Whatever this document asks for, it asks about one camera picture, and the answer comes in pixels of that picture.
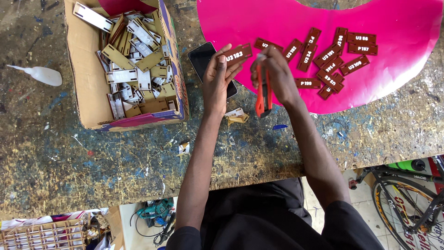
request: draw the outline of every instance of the paint-stained table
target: paint-stained table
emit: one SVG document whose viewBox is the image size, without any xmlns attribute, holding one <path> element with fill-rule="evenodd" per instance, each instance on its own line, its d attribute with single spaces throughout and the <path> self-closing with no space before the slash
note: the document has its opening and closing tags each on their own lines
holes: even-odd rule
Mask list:
<svg viewBox="0 0 444 250">
<path fill-rule="evenodd" d="M 344 9 L 361 0 L 302 0 Z M 194 138 L 202 117 L 201 83 L 186 54 L 204 43 L 196 1 L 167 0 L 174 20 L 192 119 L 124 133 L 84 129 L 75 107 L 63 4 L 55 0 L 0 3 L 0 220 L 59 214 L 177 196 L 189 156 L 178 145 Z M 342 169 L 442 153 L 444 138 L 443 39 L 421 73 L 394 93 L 368 105 L 312 117 Z M 6 67 L 47 66 L 61 72 L 51 87 Z M 274 106 L 254 115 L 256 95 L 237 84 L 228 110 L 242 107 L 245 124 L 222 121 L 211 189 L 301 176 L 302 159 L 286 111 Z"/>
</svg>

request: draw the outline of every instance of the bicycle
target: bicycle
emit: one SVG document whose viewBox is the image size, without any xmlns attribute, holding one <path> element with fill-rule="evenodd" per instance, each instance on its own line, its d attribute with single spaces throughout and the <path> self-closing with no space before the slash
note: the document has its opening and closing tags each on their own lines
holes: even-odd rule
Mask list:
<svg viewBox="0 0 444 250">
<path fill-rule="evenodd" d="M 378 214 L 393 237 L 404 249 L 444 250 L 444 192 L 435 194 L 424 186 L 403 177 L 444 184 L 444 159 L 432 157 L 439 177 L 417 171 L 395 169 L 386 165 L 364 168 L 351 189 L 373 173 L 376 181 L 372 198 Z"/>
</svg>

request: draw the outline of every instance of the black smartphone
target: black smartphone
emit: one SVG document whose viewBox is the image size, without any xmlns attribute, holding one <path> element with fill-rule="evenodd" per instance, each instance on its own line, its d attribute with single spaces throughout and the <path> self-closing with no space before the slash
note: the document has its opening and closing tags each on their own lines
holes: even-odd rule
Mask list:
<svg viewBox="0 0 444 250">
<path fill-rule="evenodd" d="M 191 64 L 193 65 L 193 68 L 202 83 L 203 74 L 205 73 L 206 67 L 210 63 L 211 57 L 214 55 L 214 53 L 216 53 L 216 49 L 211 42 L 204 43 L 188 52 L 188 59 L 190 59 Z M 231 81 L 226 89 L 226 98 L 228 99 L 237 93 L 238 89 L 234 85 L 234 82 Z"/>
</svg>

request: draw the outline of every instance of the orange utility knife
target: orange utility knife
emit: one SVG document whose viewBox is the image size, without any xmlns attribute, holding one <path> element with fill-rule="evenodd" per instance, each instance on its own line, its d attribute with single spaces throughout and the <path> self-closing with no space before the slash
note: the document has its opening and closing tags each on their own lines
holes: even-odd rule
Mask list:
<svg viewBox="0 0 444 250">
<path fill-rule="evenodd" d="M 256 114 L 258 117 L 266 117 L 272 109 L 272 96 L 271 96 L 271 86 L 270 86 L 270 76 L 268 70 L 265 67 L 258 65 L 258 99 L 256 100 Z"/>
</svg>

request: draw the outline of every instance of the black shirt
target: black shirt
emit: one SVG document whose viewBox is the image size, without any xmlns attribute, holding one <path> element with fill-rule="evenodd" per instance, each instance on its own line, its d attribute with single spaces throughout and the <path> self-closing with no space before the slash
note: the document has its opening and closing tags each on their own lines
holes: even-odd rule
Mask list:
<svg viewBox="0 0 444 250">
<path fill-rule="evenodd" d="M 217 207 L 207 202 L 201 232 L 191 226 L 179 228 L 168 240 L 166 249 L 384 249 L 361 215 L 346 202 L 336 201 L 327 207 L 324 229 L 319 234 L 283 206 L 285 202 L 279 202 L 276 196 L 264 196 L 264 192 L 260 194 L 261 205 L 253 202 L 246 209 L 236 204 L 232 210 L 233 199 L 226 196 L 222 200 L 219 196 Z M 221 206 L 227 202 L 230 206 Z M 213 214 L 209 219 L 213 210 L 224 215 L 214 219 Z"/>
</svg>

